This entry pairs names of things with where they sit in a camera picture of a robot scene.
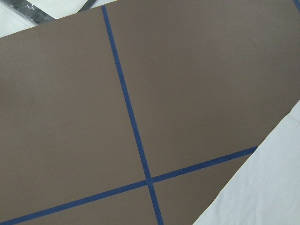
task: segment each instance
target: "white sheet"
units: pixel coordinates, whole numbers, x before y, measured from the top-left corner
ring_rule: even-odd
[[[77,13],[87,0],[28,0],[55,19]],[[92,8],[115,0],[97,0]]]
[[[34,24],[23,18],[8,6],[0,2],[0,37],[34,27]]]
[[[194,225],[300,224],[300,102]]]

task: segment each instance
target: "blue stripe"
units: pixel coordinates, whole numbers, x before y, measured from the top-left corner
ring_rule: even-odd
[[[152,181],[154,183],[156,183],[156,182],[166,180],[166,179],[169,179],[169,178],[172,178],[172,177],[177,177],[177,176],[180,176],[180,175],[183,175],[183,174],[186,174],[186,173],[190,173],[190,172],[193,172],[193,171],[196,171],[196,170],[200,170],[200,169],[203,169],[205,167],[209,167],[209,166],[212,166],[212,165],[223,163],[223,162],[226,162],[228,160],[232,160],[232,159],[235,159],[235,158],[246,156],[246,155],[252,154],[256,149],[257,149],[257,146],[252,147],[250,149],[243,150],[243,151],[238,151],[238,152],[235,152],[233,154],[222,156],[222,157],[219,157],[219,158],[216,158],[216,159],[213,159],[213,160],[209,160],[209,161],[206,161],[206,162],[203,162],[203,163],[199,163],[199,164],[188,166],[188,167],[185,167],[185,168],[182,168],[182,169],[179,169],[179,170],[168,172],[168,173],[153,177]]]
[[[138,151],[139,151],[139,154],[140,154],[142,167],[143,167],[143,170],[144,170],[144,173],[145,173],[149,193],[150,193],[151,200],[152,200],[152,203],[153,203],[154,212],[155,212],[155,215],[156,215],[158,225],[163,225],[164,223],[163,223],[160,208],[159,208],[159,205],[158,205],[158,200],[157,200],[157,197],[156,197],[156,193],[155,193],[155,190],[154,190],[154,187],[153,187],[153,182],[152,182],[152,178],[151,178],[151,175],[150,175],[148,163],[147,163],[147,160],[146,160],[146,155],[145,155],[145,152],[144,152],[144,149],[143,149],[142,141],[141,141],[140,134],[139,134],[138,127],[137,127],[137,124],[136,124],[136,120],[135,120],[135,115],[134,115],[133,108],[132,108],[132,105],[131,105],[131,102],[130,102],[129,93],[128,93],[128,90],[127,90],[127,86],[126,86],[125,78],[124,78],[124,75],[123,75],[120,59],[119,59],[119,56],[118,56],[117,47],[116,47],[116,44],[115,44],[115,41],[114,41],[114,38],[113,38],[113,31],[112,31],[111,25],[109,23],[109,18],[108,18],[106,7],[102,6],[101,8],[102,8],[102,12],[103,12],[103,17],[104,17],[104,22],[105,22],[106,29],[107,29],[109,42],[110,42],[111,48],[112,48],[113,58],[114,58],[114,61],[115,61],[116,67],[117,67],[119,80],[120,80],[123,95],[124,95],[124,98],[125,98],[125,103],[126,103],[126,107],[127,107],[127,110],[128,110],[131,126],[132,126],[133,133],[134,133],[134,136],[135,136],[136,145],[137,145],[137,148],[138,148]]]
[[[300,2],[299,2],[299,0],[293,0],[293,1],[294,1],[295,5],[296,5],[297,9],[300,12]]]
[[[59,205],[59,206],[55,206],[55,207],[52,207],[52,208],[49,208],[49,209],[46,209],[46,210],[31,213],[31,214],[28,214],[28,215],[23,216],[23,217],[19,217],[19,218],[15,218],[15,219],[12,219],[12,220],[9,220],[9,221],[5,221],[5,222],[0,223],[0,225],[14,225],[14,224],[22,223],[22,222],[25,222],[25,221],[28,221],[28,220],[36,219],[38,217],[46,216],[46,215],[49,215],[49,214],[52,214],[52,213],[55,213],[55,212],[70,209],[70,208],[73,208],[73,207],[76,207],[76,206],[79,206],[79,205],[83,205],[83,204],[86,204],[86,203],[91,203],[91,202],[99,200],[99,199],[107,198],[107,197],[110,197],[112,195],[117,195],[117,194],[120,194],[120,193],[123,193],[123,192],[126,192],[126,191],[130,191],[130,190],[133,190],[133,189],[136,189],[136,188],[140,188],[140,187],[143,187],[143,186],[146,186],[146,185],[147,185],[147,182],[145,180],[142,180],[142,181],[139,181],[139,182],[136,182],[136,183],[133,183],[133,184],[129,184],[129,185],[126,185],[126,186],[122,186],[122,187],[119,187],[119,188],[116,188],[116,189],[113,189],[113,190],[110,190],[110,191],[105,191],[105,192],[102,192],[100,194],[92,195],[92,196],[82,198],[82,199],[79,199],[79,200],[76,200],[76,201],[73,201],[73,202],[69,202],[69,203],[66,203],[66,204],[63,204],[63,205]]]

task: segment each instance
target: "white surface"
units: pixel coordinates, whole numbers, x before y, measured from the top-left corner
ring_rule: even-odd
[[[194,225],[300,224],[300,102]]]
[[[87,0],[28,0],[55,19],[77,13]],[[115,0],[97,0],[92,6],[101,6]]]
[[[0,38],[35,25],[0,2]]]

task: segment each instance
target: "blue grid line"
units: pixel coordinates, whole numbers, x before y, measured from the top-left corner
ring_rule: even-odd
[[[182,168],[182,169],[179,169],[179,170],[168,172],[168,173],[165,173],[165,174],[162,174],[162,175],[159,175],[159,176],[156,176],[156,177],[152,178],[152,181],[153,181],[153,183],[164,181],[164,180],[167,180],[169,178],[173,178],[173,177],[177,177],[177,176],[180,176],[180,175],[184,175],[186,173],[201,170],[203,168],[213,166],[213,165],[216,165],[216,164],[219,164],[219,163],[223,163],[223,162],[235,159],[235,158],[250,155],[256,150],[256,148],[257,148],[257,146],[246,149],[246,150],[238,151],[238,152],[235,152],[233,154],[222,156],[222,157],[219,157],[219,158],[216,158],[216,159],[212,159],[212,160],[209,160],[209,161],[206,161],[206,162],[203,162],[203,163],[199,163],[199,164],[188,166],[188,167],[185,167],[185,168]],[[76,207],[76,206],[80,206],[80,205],[87,204],[87,203],[90,203],[90,202],[93,202],[93,201],[97,201],[97,200],[100,200],[100,199],[103,199],[103,198],[107,198],[107,197],[110,197],[110,196],[113,196],[113,195],[117,195],[117,194],[120,194],[120,193],[123,193],[123,192],[127,192],[127,191],[130,191],[130,190],[136,189],[136,188],[141,188],[141,187],[147,186],[147,185],[148,185],[147,181],[142,180],[142,181],[139,181],[139,182],[136,182],[136,183],[128,184],[126,186],[122,186],[122,187],[115,188],[115,189],[112,189],[112,190],[109,190],[109,191],[105,191],[105,192],[102,192],[102,193],[99,193],[99,194],[96,194],[96,195],[92,195],[92,196],[85,197],[85,198],[82,198],[82,199],[79,199],[79,200],[75,200],[73,202],[69,202],[69,203],[66,203],[66,204],[63,204],[63,205],[55,206],[55,207],[52,207],[52,208],[49,208],[49,209],[46,209],[46,210],[31,213],[31,214],[28,214],[28,215],[25,215],[25,216],[22,216],[22,217],[18,217],[18,218],[15,218],[15,219],[11,219],[11,220],[0,223],[0,225],[15,225],[15,224],[22,223],[22,222],[25,222],[25,221],[28,221],[28,220],[36,219],[38,217],[46,216],[46,215],[49,215],[49,214],[53,214],[55,212],[63,211],[63,210],[70,209],[70,208],[73,208],[73,207]]]
[[[300,12],[300,2],[299,2],[299,0],[293,0],[293,2],[295,3],[297,9],[298,9],[299,12]]]
[[[115,44],[115,41],[114,41],[114,38],[113,38],[113,31],[112,31],[112,28],[111,28],[111,25],[110,25],[110,22],[109,22],[108,13],[107,13],[107,10],[106,10],[105,6],[102,6],[101,8],[102,8],[102,12],[103,12],[103,17],[104,17],[104,22],[105,22],[105,25],[106,25],[106,30],[107,30],[109,42],[110,42],[111,48],[112,48],[113,58],[114,58],[114,61],[115,61],[116,67],[117,67],[118,76],[119,76],[119,79],[120,79],[120,83],[121,83],[121,87],[122,87],[122,91],[123,91],[127,111],[128,111],[128,114],[129,114],[131,126],[132,126],[133,133],[134,133],[134,136],[135,136],[136,145],[137,145],[137,148],[138,148],[138,151],[139,151],[139,154],[140,154],[142,167],[143,167],[145,177],[146,177],[146,181],[147,181],[147,184],[148,184],[148,189],[149,189],[151,201],[152,201],[152,204],[153,204],[155,216],[156,216],[156,219],[157,219],[157,223],[158,223],[158,225],[164,225],[163,218],[162,218],[161,211],[160,211],[159,204],[158,204],[158,199],[157,199],[155,189],[154,189],[154,186],[153,186],[153,182],[152,182],[152,178],[151,178],[151,175],[150,175],[150,170],[149,170],[149,167],[148,167],[146,155],[145,155],[145,152],[144,152],[143,144],[142,144],[140,134],[139,134],[139,130],[138,130],[138,127],[137,127],[137,124],[136,124],[135,115],[134,115],[133,108],[132,108],[132,105],[131,105],[131,102],[130,102],[130,97],[129,97],[129,93],[128,93],[128,90],[127,90],[125,78],[124,78],[124,75],[123,75],[123,71],[122,71],[122,67],[121,67],[117,47],[116,47],[116,44]]]
[[[67,209],[70,209],[70,208],[73,208],[73,207],[76,207],[76,206],[79,206],[79,205],[83,205],[83,204],[86,204],[86,203],[91,203],[91,202],[96,201],[96,200],[107,198],[107,197],[117,195],[117,194],[120,194],[120,193],[123,193],[123,192],[127,192],[127,191],[130,191],[130,190],[136,189],[136,188],[140,188],[140,187],[143,187],[143,186],[146,186],[146,185],[147,185],[147,182],[145,180],[142,180],[142,181],[139,181],[139,182],[136,182],[136,183],[133,183],[133,184],[128,184],[128,185],[118,187],[118,188],[115,188],[115,189],[112,189],[112,190],[109,190],[109,191],[105,191],[105,192],[102,192],[102,193],[99,193],[99,194],[96,194],[96,195],[92,195],[92,196],[89,196],[89,197],[78,199],[78,200],[75,200],[73,202],[68,202],[66,204],[55,206],[55,207],[52,207],[52,208],[49,208],[49,209],[46,209],[46,210],[34,212],[34,213],[28,214],[26,216],[11,219],[11,220],[0,223],[0,225],[15,225],[15,224],[22,223],[22,222],[25,222],[25,221],[28,221],[28,220],[32,220],[32,219],[36,219],[36,218],[39,218],[39,217],[47,216],[47,215],[53,214],[55,212],[67,210]]]

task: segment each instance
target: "blue tape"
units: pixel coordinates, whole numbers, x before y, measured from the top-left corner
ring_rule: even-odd
[[[163,225],[164,223],[163,223],[161,211],[160,211],[158,200],[157,200],[157,197],[156,197],[156,193],[155,193],[155,190],[154,190],[154,187],[153,187],[153,182],[152,182],[151,174],[150,174],[150,171],[149,171],[146,155],[145,155],[145,152],[144,152],[144,148],[143,148],[143,145],[142,145],[142,141],[141,141],[141,138],[140,138],[138,127],[137,127],[137,124],[136,124],[135,115],[134,115],[133,108],[132,108],[132,105],[131,105],[131,102],[130,102],[129,93],[128,93],[125,78],[124,78],[124,75],[123,75],[123,71],[122,71],[122,67],[121,67],[117,47],[116,47],[116,44],[115,44],[115,41],[114,41],[114,38],[113,38],[113,32],[112,32],[112,28],[111,28],[111,25],[110,25],[110,22],[109,22],[107,10],[106,10],[105,6],[102,6],[101,8],[102,8],[102,12],[103,12],[103,17],[104,17],[104,22],[105,22],[106,29],[107,29],[109,42],[110,42],[111,48],[112,48],[113,58],[114,58],[114,61],[115,61],[116,67],[117,67],[118,76],[119,76],[119,80],[120,80],[120,83],[121,83],[121,87],[122,87],[122,91],[123,91],[127,111],[128,111],[128,114],[129,114],[131,126],[132,126],[133,133],[134,133],[134,136],[135,136],[136,145],[137,145],[137,148],[138,148],[138,151],[139,151],[139,154],[140,154],[142,167],[143,167],[145,177],[146,177],[146,181],[147,181],[147,184],[148,184],[148,189],[149,189],[149,193],[150,193],[150,196],[151,196],[151,200],[152,200],[154,212],[155,212],[155,215],[156,215],[157,223],[158,223],[158,225]]]
[[[203,162],[203,163],[199,163],[199,164],[188,166],[188,167],[185,167],[185,168],[182,168],[182,169],[179,169],[179,170],[168,172],[168,173],[153,177],[152,181],[154,183],[156,183],[156,182],[163,181],[163,180],[166,180],[166,179],[169,179],[169,178],[172,178],[172,177],[177,177],[177,176],[180,176],[180,175],[183,175],[183,174],[186,174],[186,173],[190,173],[190,172],[193,172],[193,171],[196,171],[196,170],[200,170],[200,169],[203,169],[205,167],[209,167],[209,166],[216,165],[216,164],[219,164],[219,163],[223,163],[223,162],[235,159],[235,158],[246,156],[246,155],[252,154],[256,149],[257,149],[257,146],[252,147],[250,149],[238,151],[238,152],[235,152],[233,154],[222,156],[222,157],[219,157],[219,158],[216,158],[216,159],[213,159],[213,160],[209,160],[209,161],[206,161],[206,162]]]
[[[79,205],[83,205],[83,204],[86,204],[86,203],[91,203],[91,202],[99,200],[99,199],[107,198],[107,197],[110,197],[112,195],[117,195],[117,194],[120,194],[120,193],[123,193],[123,192],[126,192],[126,191],[130,191],[130,190],[133,190],[133,189],[136,189],[136,188],[140,188],[140,187],[143,187],[143,186],[146,186],[146,185],[147,185],[147,182],[145,180],[142,180],[142,181],[139,181],[139,182],[136,182],[136,183],[133,183],[133,184],[129,184],[129,185],[126,185],[126,186],[122,186],[122,187],[119,187],[119,188],[116,188],[116,189],[113,189],[113,190],[110,190],[110,191],[105,191],[105,192],[102,192],[100,194],[92,195],[92,196],[82,198],[82,199],[79,199],[79,200],[76,200],[76,201],[73,201],[73,202],[69,202],[69,203],[66,203],[66,204],[55,206],[55,207],[52,207],[52,208],[49,208],[49,209],[46,209],[46,210],[31,213],[31,214],[28,214],[26,216],[22,216],[22,217],[18,217],[18,218],[12,219],[12,220],[8,220],[8,221],[0,223],[0,225],[15,225],[15,224],[22,223],[22,222],[25,222],[25,221],[28,221],[28,220],[36,219],[38,217],[46,216],[46,215],[49,215],[49,214],[52,214],[52,213],[55,213],[55,212],[70,209],[70,208],[73,208],[73,207],[76,207],[76,206],[79,206]]]
[[[299,2],[299,0],[293,0],[293,1],[294,1],[295,5],[296,5],[297,9],[300,12],[300,2]]]

